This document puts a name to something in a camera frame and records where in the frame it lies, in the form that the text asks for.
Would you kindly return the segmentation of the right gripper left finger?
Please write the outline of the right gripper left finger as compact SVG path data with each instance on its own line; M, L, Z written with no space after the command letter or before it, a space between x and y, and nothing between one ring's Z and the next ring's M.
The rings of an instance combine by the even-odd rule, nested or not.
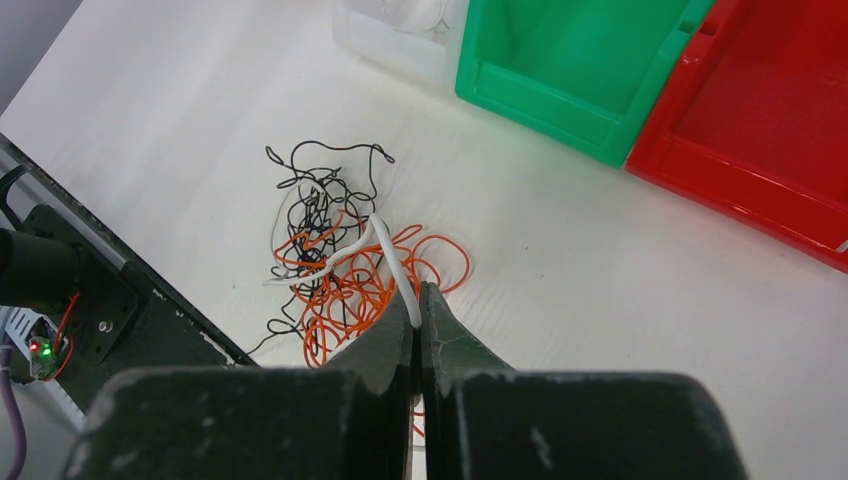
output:
M398 304L317 369L160 367L109 380L65 479L399 479L412 331Z

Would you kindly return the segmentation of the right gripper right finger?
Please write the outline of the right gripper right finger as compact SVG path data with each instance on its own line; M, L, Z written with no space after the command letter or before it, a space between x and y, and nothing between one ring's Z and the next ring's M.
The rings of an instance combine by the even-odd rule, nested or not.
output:
M744 479L721 409L692 377L511 367L421 288L433 479Z

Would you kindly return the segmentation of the green plastic bin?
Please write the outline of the green plastic bin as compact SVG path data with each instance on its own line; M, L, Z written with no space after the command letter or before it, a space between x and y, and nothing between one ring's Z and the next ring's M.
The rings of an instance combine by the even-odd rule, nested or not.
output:
M456 95L620 168L712 5L472 1Z

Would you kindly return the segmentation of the clear plastic bin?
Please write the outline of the clear plastic bin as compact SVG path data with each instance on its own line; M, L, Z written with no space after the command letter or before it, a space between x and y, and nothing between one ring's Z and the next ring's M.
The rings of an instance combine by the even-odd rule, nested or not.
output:
M467 1L335 1L336 43L442 92L455 88Z

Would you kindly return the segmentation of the red plastic bin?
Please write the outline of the red plastic bin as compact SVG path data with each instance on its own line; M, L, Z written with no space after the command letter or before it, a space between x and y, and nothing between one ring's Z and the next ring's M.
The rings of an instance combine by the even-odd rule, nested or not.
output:
M625 167L845 270L846 3L714 3Z

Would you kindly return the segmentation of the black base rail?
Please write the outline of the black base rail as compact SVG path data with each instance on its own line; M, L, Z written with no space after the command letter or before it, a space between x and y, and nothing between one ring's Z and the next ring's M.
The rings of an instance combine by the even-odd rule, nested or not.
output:
M9 139L1 142L1 324L14 383L86 410L143 367L247 367L249 355Z

